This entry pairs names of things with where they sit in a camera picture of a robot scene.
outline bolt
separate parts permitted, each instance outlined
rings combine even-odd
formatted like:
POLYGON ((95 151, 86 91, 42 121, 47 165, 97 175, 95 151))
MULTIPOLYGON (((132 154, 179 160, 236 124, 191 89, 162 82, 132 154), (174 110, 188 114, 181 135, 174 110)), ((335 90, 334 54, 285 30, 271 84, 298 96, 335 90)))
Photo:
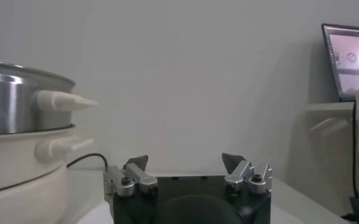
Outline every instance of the bolt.
POLYGON ((252 176, 252 181, 255 183, 261 183, 262 182, 262 176, 259 174, 255 174, 252 176))
POLYGON ((157 186, 150 186, 148 188, 148 194, 150 194, 151 196, 156 196, 157 195, 157 186))
POLYGON ((130 184, 130 178, 129 177, 122 177, 121 178, 121 185, 125 186, 125 185, 128 185, 128 184, 130 184))
POLYGON ((235 187, 233 187, 231 184, 226 185, 226 192, 227 194, 234 194, 235 193, 235 187))

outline white plastic handle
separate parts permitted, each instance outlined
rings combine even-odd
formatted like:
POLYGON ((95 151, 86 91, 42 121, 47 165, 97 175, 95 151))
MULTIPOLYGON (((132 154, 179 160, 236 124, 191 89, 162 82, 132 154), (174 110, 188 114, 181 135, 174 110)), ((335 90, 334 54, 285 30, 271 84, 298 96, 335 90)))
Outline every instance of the white plastic handle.
POLYGON ((69 152, 85 149, 94 143, 94 139, 84 139, 76 135, 46 139, 35 147, 35 156, 41 161, 59 159, 69 152))
POLYGON ((76 111, 98 106, 98 102, 71 93, 41 90, 37 94, 37 105, 44 111, 76 111))

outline stainless steel pot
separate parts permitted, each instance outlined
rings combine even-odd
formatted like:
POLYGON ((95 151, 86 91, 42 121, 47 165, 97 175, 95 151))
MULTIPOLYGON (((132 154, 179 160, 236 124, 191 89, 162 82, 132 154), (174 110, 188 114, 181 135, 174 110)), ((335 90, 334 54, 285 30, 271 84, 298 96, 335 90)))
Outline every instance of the stainless steel pot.
POLYGON ((96 102, 70 94, 75 82, 0 62, 0 135, 72 126, 71 111, 96 102))

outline metal bracket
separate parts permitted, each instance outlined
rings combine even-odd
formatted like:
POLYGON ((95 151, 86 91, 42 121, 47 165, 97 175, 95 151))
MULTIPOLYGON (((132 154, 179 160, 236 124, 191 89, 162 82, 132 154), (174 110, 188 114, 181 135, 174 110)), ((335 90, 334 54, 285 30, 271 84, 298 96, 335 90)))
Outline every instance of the metal bracket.
POLYGON ((228 194, 234 194, 242 190, 244 179, 254 173, 254 167, 249 161, 242 160, 235 170, 224 177, 226 191, 228 194))
POLYGON ((261 175, 255 174, 248 179, 248 187, 253 194, 271 192, 272 169, 268 164, 261 175))
POLYGON ((139 184, 140 190, 144 194, 156 194, 157 178, 146 174, 136 164, 129 163, 125 165, 125 176, 139 184))
POLYGON ((117 166, 110 166, 104 178, 109 181, 110 193, 116 192, 121 197, 129 197, 135 192, 135 182, 125 177, 117 166))

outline laptop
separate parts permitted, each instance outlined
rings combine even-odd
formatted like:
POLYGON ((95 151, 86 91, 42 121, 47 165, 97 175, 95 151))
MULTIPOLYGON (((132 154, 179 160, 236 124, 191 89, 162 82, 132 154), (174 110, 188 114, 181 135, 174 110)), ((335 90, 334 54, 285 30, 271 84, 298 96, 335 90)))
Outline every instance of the laptop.
POLYGON ((322 24, 340 101, 353 101, 359 90, 359 27, 322 24))

